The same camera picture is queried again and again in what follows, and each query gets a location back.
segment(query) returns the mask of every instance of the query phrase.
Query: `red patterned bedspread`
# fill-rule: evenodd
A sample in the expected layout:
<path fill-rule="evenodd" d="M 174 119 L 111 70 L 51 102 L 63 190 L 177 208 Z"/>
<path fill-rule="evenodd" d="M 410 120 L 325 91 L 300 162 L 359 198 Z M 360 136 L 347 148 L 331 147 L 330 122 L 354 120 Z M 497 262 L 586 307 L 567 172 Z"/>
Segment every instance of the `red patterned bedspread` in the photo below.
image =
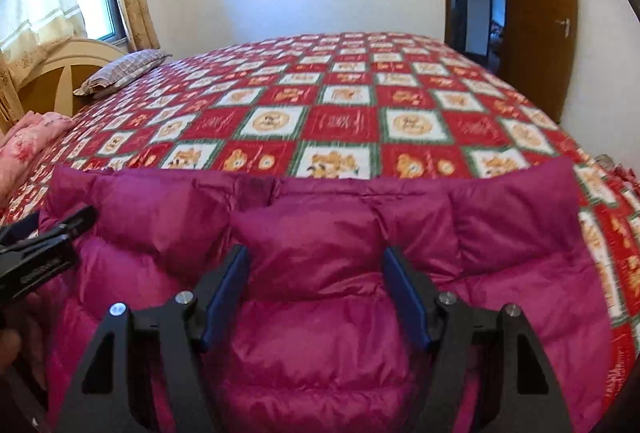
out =
<path fill-rule="evenodd" d="M 606 402 L 640 337 L 640 202 L 520 93 L 430 38 L 340 34 L 236 45 L 163 66 L 78 115 L 3 221 L 56 164 L 316 178 L 489 177 L 568 155 L 612 323 Z"/>

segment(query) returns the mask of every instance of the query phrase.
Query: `black clamp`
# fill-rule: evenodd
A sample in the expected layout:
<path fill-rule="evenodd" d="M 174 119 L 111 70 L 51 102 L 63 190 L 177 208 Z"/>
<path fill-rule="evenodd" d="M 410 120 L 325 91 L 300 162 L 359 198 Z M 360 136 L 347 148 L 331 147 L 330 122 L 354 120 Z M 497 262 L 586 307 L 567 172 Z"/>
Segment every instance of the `black clamp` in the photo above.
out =
<path fill-rule="evenodd" d="M 115 303 L 107 312 L 73 377 L 58 433 L 146 433 L 157 430 L 148 347 L 159 344 L 177 433 L 222 431 L 200 374 L 197 352 L 224 335 L 249 277 L 250 259 L 236 245 L 223 265 L 191 291 L 161 307 L 133 311 Z"/>
<path fill-rule="evenodd" d="M 558 380 L 519 306 L 507 304 L 500 311 L 469 307 L 456 294 L 439 292 L 394 247 L 385 252 L 383 273 L 412 343 L 433 360 L 406 431 L 453 431 L 471 346 L 481 349 L 473 432 L 573 431 Z"/>
<path fill-rule="evenodd" d="M 35 291 L 78 261 L 73 240 L 95 223 L 87 206 L 47 233 L 28 238 L 38 228 L 40 212 L 0 229 L 0 309 Z"/>
<path fill-rule="evenodd" d="M 148 433 L 158 429 L 148 373 L 148 348 L 159 346 L 177 433 L 223 431 L 200 374 L 198 352 L 222 339 L 249 277 L 245 247 L 193 291 L 164 305 L 107 312 L 71 382 L 58 433 Z M 522 309 L 471 308 L 439 292 L 404 255 L 388 248 L 383 275 L 412 342 L 431 359 L 407 433 L 450 433 L 465 386 L 472 346 L 482 350 L 477 433 L 570 433 L 572 425 L 545 352 Z"/>

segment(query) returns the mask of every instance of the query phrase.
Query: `wooden headboard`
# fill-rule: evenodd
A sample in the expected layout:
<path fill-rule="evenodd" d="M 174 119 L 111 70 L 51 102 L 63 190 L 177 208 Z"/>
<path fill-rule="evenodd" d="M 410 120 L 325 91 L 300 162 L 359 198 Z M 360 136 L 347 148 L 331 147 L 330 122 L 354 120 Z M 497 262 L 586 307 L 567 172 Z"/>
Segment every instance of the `wooden headboard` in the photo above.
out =
<path fill-rule="evenodd" d="M 38 65 L 18 89 L 25 112 L 58 112 L 73 116 L 91 97 L 73 91 L 95 71 L 124 56 L 118 47 L 95 39 L 71 39 Z"/>

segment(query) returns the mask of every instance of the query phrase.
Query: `hand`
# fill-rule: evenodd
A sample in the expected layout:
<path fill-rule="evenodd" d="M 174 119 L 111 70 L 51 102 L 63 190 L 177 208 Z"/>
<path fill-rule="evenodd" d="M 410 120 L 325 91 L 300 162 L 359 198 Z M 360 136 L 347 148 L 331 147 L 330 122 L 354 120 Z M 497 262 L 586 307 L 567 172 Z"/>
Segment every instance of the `hand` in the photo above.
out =
<path fill-rule="evenodd" d="M 4 312 L 8 328 L 0 330 L 0 374 L 21 353 L 31 366 L 33 377 L 44 388 L 44 343 L 42 330 L 35 318 L 40 304 L 40 298 L 33 293 Z"/>
<path fill-rule="evenodd" d="M 0 373 L 11 366 L 22 348 L 20 334 L 15 330 L 0 331 Z"/>

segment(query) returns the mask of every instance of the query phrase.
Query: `pink blanket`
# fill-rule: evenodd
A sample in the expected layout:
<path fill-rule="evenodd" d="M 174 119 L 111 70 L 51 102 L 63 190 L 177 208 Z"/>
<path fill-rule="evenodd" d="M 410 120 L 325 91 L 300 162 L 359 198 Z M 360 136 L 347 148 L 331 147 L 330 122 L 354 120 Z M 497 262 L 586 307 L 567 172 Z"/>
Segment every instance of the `pink blanket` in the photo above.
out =
<path fill-rule="evenodd" d="M 0 212 L 36 166 L 42 150 L 75 125 L 55 112 L 28 112 L 0 139 Z"/>

